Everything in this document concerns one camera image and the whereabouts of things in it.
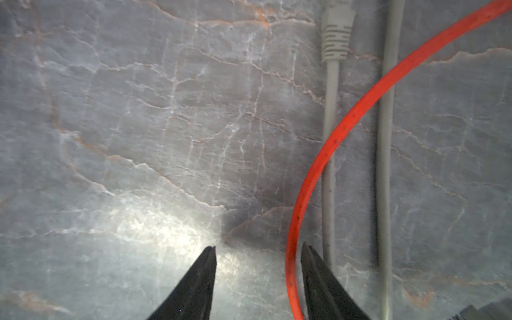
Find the black pointed tool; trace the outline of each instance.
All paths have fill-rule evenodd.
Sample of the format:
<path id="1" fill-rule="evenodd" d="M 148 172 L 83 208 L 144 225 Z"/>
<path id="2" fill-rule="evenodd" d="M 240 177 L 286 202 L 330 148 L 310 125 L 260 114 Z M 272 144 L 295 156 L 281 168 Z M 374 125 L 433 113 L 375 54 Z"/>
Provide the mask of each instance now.
<path id="1" fill-rule="evenodd" d="M 208 320 L 216 268 L 215 247 L 206 247 L 174 291 L 147 320 Z"/>
<path id="2" fill-rule="evenodd" d="M 370 320 L 306 243 L 302 246 L 301 264 L 310 320 Z"/>

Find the cable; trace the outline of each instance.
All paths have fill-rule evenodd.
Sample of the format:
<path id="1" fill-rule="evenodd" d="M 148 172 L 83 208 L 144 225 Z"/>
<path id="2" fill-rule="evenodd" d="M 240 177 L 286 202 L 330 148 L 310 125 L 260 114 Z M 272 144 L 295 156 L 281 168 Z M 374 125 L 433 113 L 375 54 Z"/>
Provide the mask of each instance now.
<path id="1" fill-rule="evenodd" d="M 382 75 L 387 74 L 398 61 L 400 29 L 402 27 L 405 0 L 392 0 Z M 393 100 L 395 87 L 391 87 L 380 99 L 377 123 L 377 168 L 375 184 L 377 193 L 377 236 L 380 268 L 381 319 L 393 319 L 393 257 L 391 255 L 391 215 L 389 210 L 389 184 L 391 172 L 391 132 L 393 128 Z"/>
<path id="2" fill-rule="evenodd" d="M 325 90 L 324 142 L 336 126 L 339 64 L 347 58 L 355 13 L 352 0 L 327 0 L 322 15 L 322 62 L 327 62 Z M 334 188 L 336 187 L 334 155 L 322 172 L 322 247 L 324 262 L 332 270 L 334 254 Z"/>
<path id="3" fill-rule="evenodd" d="M 297 202 L 293 208 L 293 213 L 288 230 L 288 239 L 286 244 L 285 258 L 285 276 L 288 298 L 293 316 L 296 320 L 303 320 L 301 304 L 298 299 L 297 278 L 295 258 L 297 255 L 298 234 L 301 229 L 304 212 L 313 192 L 316 182 L 322 173 L 325 165 L 329 161 L 336 148 L 340 145 L 348 132 L 355 126 L 359 119 L 374 105 L 377 100 L 391 88 L 398 80 L 402 79 L 413 68 L 422 63 L 429 56 L 437 52 L 442 47 L 459 37 L 460 35 L 477 28 L 495 17 L 512 9 L 512 0 L 493 0 L 486 6 L 471 13 L 462 20 L 449 26 L 432 39 L 425 42 L 421 47 L 413 51 L 402 62 L 388 72 L 379 80 L 354 107 L 347 113 L 338 126 L 334 129 L 331 136 L 322 146 L 319 154 L 316 156 L 313 164 L 302 183 L 297 196 Z"/>

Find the cable strain relief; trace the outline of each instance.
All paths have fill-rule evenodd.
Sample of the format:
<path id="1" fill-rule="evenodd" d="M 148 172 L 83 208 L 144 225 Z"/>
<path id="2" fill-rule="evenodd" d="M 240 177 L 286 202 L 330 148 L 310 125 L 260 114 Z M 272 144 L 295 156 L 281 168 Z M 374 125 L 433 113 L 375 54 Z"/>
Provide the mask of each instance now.
<path id="1" fill-rule="evenodd" d="M 322 15 L 322 62 L 343 61 L 349 52 L 355 12 L 350 4 L 338 3 Z"/>

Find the stone floor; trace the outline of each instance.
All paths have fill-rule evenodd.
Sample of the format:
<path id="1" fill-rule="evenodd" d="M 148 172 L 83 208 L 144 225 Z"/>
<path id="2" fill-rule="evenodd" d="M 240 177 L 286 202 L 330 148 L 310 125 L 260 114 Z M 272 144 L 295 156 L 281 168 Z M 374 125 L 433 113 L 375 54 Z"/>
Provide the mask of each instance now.
<path id="1" fill-rule="evenodd" d="M 407 0 L 400 59 L 486 0 Z M 380 75 L 356 0 L 338 116 Z M 292 319 L 284 247 L 321 146 L 321 0 L 0 0 L 0 318 L 145 319 L 207 245 L 211 318 Z M 396 319 L 512 287 L 512 13 L 396 88 Z M 379 319 L 375 117 L 336 153 L 336 274 Z M 302 240 L 319 249 L 318 188 Z"/>

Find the red cable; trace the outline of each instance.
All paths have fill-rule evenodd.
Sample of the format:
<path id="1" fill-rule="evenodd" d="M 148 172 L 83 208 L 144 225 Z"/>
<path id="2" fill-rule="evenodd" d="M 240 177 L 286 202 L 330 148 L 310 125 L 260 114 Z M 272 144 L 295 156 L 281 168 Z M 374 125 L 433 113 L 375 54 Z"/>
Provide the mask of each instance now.
<path id="1" fill-rule="evenodd" d="M 295 320 L 304 320 L 301 304 L 298 300 L 295 266 L 298 234 L 301 230 L 304 212 L 306 211 L 311 193 L 315 188 L 315 184 L 318 181 L 322 170 L 336 148 L 338 148 L 340 143 L 347 136 L 348 132 L 352 130 L 359 119 L 377 102 L 377 100 L 413 68 L 457 37 L 491 21 L 510 9 L 512 9 L 512 0 L 494 0 L 425 42 L 421 47 L 413 51 L 402 62 L 397 64 L 397 66 L 382 77 L 382 79 L 379 80 L 379 82 L 377 82 L 347 113 L 343 120 L 334 129 L 329 139 L 327 139 L 319 154 L 313 161 L 313 164 L 309 168 L 308 174 L 302 183 L 301 190 L 297 196 L 297 202 L 293 208 L 290 229 L 288 230 L 285 275 L 288 298 L 290 300 L 290 306 Z"/>

